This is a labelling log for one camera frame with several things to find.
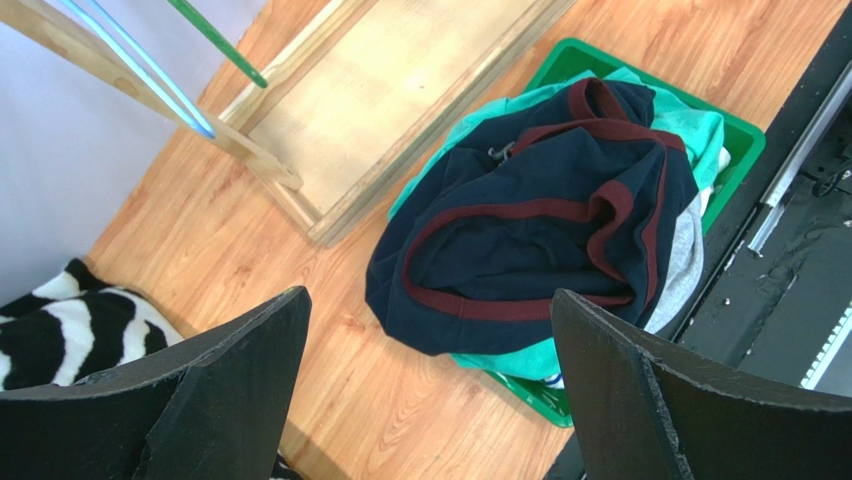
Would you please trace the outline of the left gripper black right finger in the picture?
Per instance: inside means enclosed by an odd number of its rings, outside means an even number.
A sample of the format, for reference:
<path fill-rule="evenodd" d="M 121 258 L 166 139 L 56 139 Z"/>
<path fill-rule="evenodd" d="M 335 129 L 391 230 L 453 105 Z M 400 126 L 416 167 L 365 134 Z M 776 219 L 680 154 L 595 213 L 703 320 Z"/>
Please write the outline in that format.
<path fill-rule="evenodd" d="M 851 401 L 710 360 L 570 290 L 551 322 L 592 479 L 847 479 Z"/>

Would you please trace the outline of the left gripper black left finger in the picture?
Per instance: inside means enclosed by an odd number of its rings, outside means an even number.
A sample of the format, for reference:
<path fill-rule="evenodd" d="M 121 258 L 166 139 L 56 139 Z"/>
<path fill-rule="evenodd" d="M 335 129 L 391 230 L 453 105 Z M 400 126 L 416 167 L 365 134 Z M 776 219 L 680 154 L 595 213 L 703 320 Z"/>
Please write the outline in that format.
<path fill-rule="evenodd" d="M 67 386 L 1 396 L 5 479 L 266 479 L 312 300 L 290 288 L 241 316 Z"/>

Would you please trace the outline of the grey tank top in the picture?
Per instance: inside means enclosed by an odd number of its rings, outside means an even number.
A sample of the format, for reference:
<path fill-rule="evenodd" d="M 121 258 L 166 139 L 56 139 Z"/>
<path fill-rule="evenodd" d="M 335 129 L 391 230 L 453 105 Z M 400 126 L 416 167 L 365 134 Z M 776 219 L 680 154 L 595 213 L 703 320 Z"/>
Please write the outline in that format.
<path fill-rule="evenodd" d="M 702 215 L 708 201 L 708 190 L 700 191 L 677 217 L 663 290 L 644 326 L 648 333 L 658 334 L 666 327 L 698 286 L 704 262 Z"/>

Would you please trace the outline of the navy maroon tank top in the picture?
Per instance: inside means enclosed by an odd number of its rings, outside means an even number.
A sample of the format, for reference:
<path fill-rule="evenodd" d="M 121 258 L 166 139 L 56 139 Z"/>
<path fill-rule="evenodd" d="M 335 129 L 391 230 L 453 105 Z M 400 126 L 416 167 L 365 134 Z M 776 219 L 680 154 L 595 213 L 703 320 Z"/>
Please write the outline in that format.
<path fill-rule="evenodd" d="M 505 355 L 552 337 L 571 291 L 654 328 L 678 220 L 698 203 L 655 92 L 588 77 L 484 120 L 389 220 L 366 271 L 384 333 L 422 354 Z"/>

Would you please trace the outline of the white tank top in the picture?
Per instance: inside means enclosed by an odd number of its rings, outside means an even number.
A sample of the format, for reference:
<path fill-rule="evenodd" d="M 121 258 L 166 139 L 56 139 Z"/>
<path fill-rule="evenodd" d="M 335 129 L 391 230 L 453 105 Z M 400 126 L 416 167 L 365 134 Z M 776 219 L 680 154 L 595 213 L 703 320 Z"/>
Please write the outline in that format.
<path fill-rule="evenodd" d="M 731 154 L 725 147 L 723 147 L 720 150 L 720 153 L 719 153 L 719 156 L 718 156 L 717 175 L 714 178 L 714 180 L 717 180 L 719 178 L 721 173 L 729 166 L 730 162 L 731 162 Z M 709 206 L 710 199 L 711 199 L 712 195 L 714 194 L 714 192 L 715 192 L 715 183 L 711 183 L 708 187 L 702 189 L 699 192 L 701 216 L 705 215 L 705 212 L 706 212 L 706 210 Z"/>

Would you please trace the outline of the green tank top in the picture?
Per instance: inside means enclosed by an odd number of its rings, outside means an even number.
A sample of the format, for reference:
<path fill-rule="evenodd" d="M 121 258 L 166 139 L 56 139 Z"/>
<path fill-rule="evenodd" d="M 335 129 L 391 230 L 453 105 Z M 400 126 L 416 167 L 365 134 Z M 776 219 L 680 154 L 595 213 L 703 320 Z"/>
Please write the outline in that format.
<path fill-rule="evenodd" d="M 472 133 L 479 124 L 500 115 L 536 106 L 568 86 L 592 75 L 586 71 L 571 79 L 536 88 L 516 97 L 498 98 L 458 120 L 449 130 L 439 150 L 431 156 L 418 175 L 408 181 L 390 208 L 387 218 L 393 219 L 397 212 L 409 203 L 409 197 L 414 189 L 440 157 Z M 682 139 L 699 192 L 715 182 L 718 156 L 724 147 L 724 119 L 721 114 L 691 108 L 670 91 L 644 84 L 633 71 L 627 68 L 620 68 L 605 76 L 604 79 L 635 84 L 650 90 L 653 93 L 651 126 L 657 130 L 675 134 Z M 698 193 L 688 196 L 690 202 Z M 451 358 L 462 368 L 486 370 L 522 379 L 542 381 L 551 388 L 562 387 L 555 343 L 551 338 L 506 354 L 453 354 Z"/>

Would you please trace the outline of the green plastic hanger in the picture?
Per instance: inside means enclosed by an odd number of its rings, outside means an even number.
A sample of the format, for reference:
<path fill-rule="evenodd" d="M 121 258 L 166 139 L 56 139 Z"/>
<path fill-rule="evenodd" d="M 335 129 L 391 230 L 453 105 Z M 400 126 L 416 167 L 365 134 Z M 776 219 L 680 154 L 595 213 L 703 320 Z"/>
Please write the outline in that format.
<path fill-rule="evenodd" d="M 261 72 L 189 1 L 168 0 L 168 3 L 253 84 L 261 89 L 266 89 L 269 86 Z"/>

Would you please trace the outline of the light blue wire hanger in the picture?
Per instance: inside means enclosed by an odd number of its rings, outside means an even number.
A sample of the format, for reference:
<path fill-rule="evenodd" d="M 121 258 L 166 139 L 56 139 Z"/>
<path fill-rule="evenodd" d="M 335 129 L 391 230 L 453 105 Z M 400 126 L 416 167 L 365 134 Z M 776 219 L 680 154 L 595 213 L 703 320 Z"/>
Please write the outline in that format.
<path fill-rule="evenodd" d="M 72 0 L 62 0 L 61 4 L 105 42 L 180 121 L 207 139 L 215 138 L 214 127 L 196 104 L 102 5 L 97 1 L 86 1 L 87 7 L 82 7 Z"/>

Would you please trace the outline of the zebra print blanket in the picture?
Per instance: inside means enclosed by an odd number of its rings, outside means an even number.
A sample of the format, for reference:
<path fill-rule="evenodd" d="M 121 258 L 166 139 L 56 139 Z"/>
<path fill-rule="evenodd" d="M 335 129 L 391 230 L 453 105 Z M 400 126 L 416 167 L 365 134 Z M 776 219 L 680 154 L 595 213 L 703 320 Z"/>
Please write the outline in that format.
<path fill-rule="evenodd" d="M 77 258 L 1 306 L 1 389 L 66 387 L 184 340 L 142 294 Z"/>

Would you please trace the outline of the green plastic tray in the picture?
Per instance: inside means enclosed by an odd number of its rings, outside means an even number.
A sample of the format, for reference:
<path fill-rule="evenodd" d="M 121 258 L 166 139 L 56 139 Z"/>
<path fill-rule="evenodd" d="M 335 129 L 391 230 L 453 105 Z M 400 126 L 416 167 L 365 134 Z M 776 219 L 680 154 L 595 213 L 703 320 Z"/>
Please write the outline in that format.
<path fill-rule="evenodd" d="M 766 147 L 766 136 L 760 128 L 578 38 L 558 41 L 519 92 L 527 93 L 536 88 L 556 84 L 586 71 L 603 77 L 620 68 L 633 71 L 646 85 L 670 91 L 691 108 L 722 115 L 724 147 L 731 154 L 731 161 L 718 174 L 714 193 L 702 218 L 703 232 L 708 233 Z M 488 372 L 487 375 L 554 426 L 573 426 L 564 391 L 547 388 L 538 381 L 500 373 Z"/>

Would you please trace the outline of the wooden clothes rack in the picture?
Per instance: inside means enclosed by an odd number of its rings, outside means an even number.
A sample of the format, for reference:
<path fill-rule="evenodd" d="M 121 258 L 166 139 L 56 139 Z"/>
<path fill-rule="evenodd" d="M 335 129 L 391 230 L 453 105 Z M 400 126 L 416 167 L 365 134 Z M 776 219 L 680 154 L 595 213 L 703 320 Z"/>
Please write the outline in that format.
<path fill-rule="evenodd" d="M 331 1 L 207 139 L 330 245 L 570 8 L 567 1 Z M 192 130 L 76 15 L 5 1 L 1 20 Z"/>

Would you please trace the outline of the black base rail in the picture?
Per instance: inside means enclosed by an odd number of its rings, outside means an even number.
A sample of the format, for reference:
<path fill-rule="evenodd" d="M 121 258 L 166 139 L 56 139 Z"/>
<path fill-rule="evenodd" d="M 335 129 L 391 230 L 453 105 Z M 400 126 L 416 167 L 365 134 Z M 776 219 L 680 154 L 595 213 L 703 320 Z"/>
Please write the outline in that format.
<path fill-rule="evenodd" d="M 701 286 L 658 336 L 851 401 L 851 13 L 844 10 L 710 232 Z M 549 472 L 587 475 L 574 433 Z"/>

